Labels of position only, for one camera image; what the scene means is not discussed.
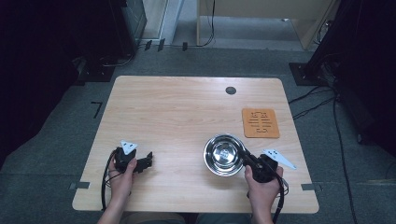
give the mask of metal bowl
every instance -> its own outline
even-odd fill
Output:
[[[243,166],[238,150],[245,150],[245,147],[235,136],[228,133],[214,136],[205,146],[204,160],[207,168],[221,176],[238,173]]]

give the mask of wooden table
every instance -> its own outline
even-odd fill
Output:
[[[200,17],[212,16],[214,1],[197,0],[197,45],[200,45]],[[292,19],[291,22],[303,49],[308,49],[323,23],[335,17],[339,2],[339,0],[216,0],[215,16]]]
[[[280,137],[246,138],[242,108],[273,108]],[[219,133],[237,136],[256,156],[265,148],[281,152],[297,166],[285,167],[290,193],[282,212],[318,211],[315,192],[302,188],[312,182],[281,81],[241,77],[118,77],[81,177],[90,187],[77,189],[73,207],[102,208],[106,161],[126,140],[139,145],[138,159],[154,155],[152,167],[134,183],[127,211],[250,213],[245,169],[223,177],[205,166],[205,144]]]

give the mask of white controller part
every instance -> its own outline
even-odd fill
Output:
[[[125,155],[129,155],[129,153],[131,153],[135,148],[137,148],[137,144],[126,142],[124,140],[121,140],[121,145]]]
[[[275,149],[264,149],[262,152],[273,161],[277,161],[284,165],[287,165],[293,170],[297,169],[297,167],[293,163],[288,161],[284,156],[282,156],[282,154],[280,154],[280,152],[276,151]]]

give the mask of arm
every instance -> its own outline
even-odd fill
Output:
[[[278,166],[276,172],[283,175],[283,168]],[[249,200],[253,212],[252,222],[255,224],[272,224],[271,207],[279,193],[279,183],[276,179],[268,183],[259,183],[253,179],[250,166],[246,166],[245,179],[248,184]]]
[[[132,159],[128,163],[125,173],[120,175],[120,173],[116,171],[114,160],[111,160],[110,164],[108,165],[108,175],[111,178],[111,199],[106,211],[102,214],[98,221],[99,224],[120,223],[122,213],[128,202],[129,194],[131,193],[132,184],[134,183],[134,168],[136,165],[137,160]]]

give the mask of orange trivet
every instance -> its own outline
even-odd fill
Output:
[[[273,109],[242,109],[245,137],[278,138],[279,129]]]

